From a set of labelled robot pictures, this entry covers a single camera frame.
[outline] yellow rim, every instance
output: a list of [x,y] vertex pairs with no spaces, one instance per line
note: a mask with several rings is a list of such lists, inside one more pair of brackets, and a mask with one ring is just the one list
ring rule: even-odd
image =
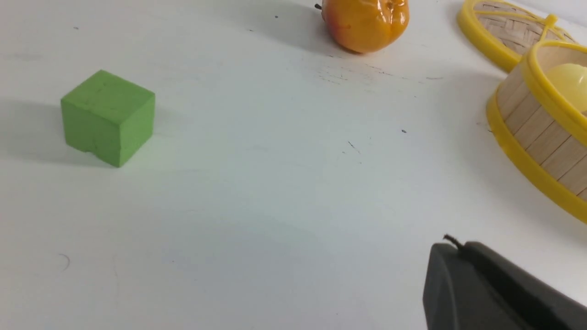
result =
[[577,141],[587,147],[587,117],[573,107],[546,78],[546,74],[538,64],[537,51],[542,47],[563,47],[587,53],[587,48],[561,41],[542,41],[532,47],[526,54],[527,60],[522,61],[521,70],[528,89],[542,107]]
[[587,223],[587,202],[571,193],[565,186],[552,178],[519,145],[501,117],[497,106],[496,94],[493,94],[487,103],[487,120],[489,121],[497,143],[499,143],[504,153],[510,158],[518,170],[553,202],[577,219]]
[[512,71],[521,56],[504,46],[479,23],[473,8],[479,0],[466,0],[457,15],[457,23],[467,39],[485,56],[507,72]]
[[[494,37],[491,33],[489,33],[479,22],[477,19],[477,15],[479,13],[486,13],[484,11],[475,11],[475,4],[477,2],[481,2],[485,0],[465,0],[461,11],[457,15],[457,23],[461,28],[462,32],[465,34],[467,39],[479,49],[485,56],[491,59],[495,64],[497,64],[500,68],[504,69],[506,72],[510,72],[513,68],[520,62],[522,56],[510,48],[504,46],[504,44]],[[507,4],[514,8],[517,8],[521,11],[524,11],[530,15],[527,17],[529,21],[539,22],[544,24],[544,31],[542,33],[541,38],[546,36],[548,30],[551,30],[557,37],[563,38],[564,31],[561,28],[554,26],[557,17],[555,15],[548,15],[547,18],[540,18],[523,8],[520,8],[516,5],[513,5],[509,2],[505,1],[496,1]],[[521,14],[510,13],[510,12],[491,12],[494,15],[507,15],[507,16],[517,16],[523,17]]]

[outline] green foam block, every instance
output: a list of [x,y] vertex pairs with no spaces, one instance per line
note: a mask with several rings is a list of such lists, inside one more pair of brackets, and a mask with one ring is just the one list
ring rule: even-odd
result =
[[68,145],[120,167],[153,135],[155,94],[100,70],[61,99]]

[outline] apple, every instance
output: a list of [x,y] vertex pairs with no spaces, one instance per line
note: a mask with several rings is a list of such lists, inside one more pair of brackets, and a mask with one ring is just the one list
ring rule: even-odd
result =
[[407,1],[322,0],[322,18],[332,38],[344,48],[376,52],[406,30],[410,21]]

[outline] white table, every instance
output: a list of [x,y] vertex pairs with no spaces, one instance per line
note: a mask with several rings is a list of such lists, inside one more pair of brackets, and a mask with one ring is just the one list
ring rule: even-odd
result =
[[[0,328],[425,329],[447,232],[587,304],[587,226],[488,132],[505,73],[460,5],[412,1],[356,56],[310,1],[4,0]],[[121,169],[63,140],[59,99],[98,69],[157,94]]]

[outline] bamboo steamer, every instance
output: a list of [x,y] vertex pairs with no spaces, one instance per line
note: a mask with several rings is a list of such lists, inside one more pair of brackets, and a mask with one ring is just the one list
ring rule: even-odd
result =
[[507,72],[539,41],[576,43],[555,26],[557,19],[555,15],[541,18],[508,2],[485,0],[466,0],[457,16],[468,40]]
[[587,48],[541,41],[522,57],[487,105],[501,148],[545,195],[587,223],[587,117],[573,107],[545,72],[587,66]]

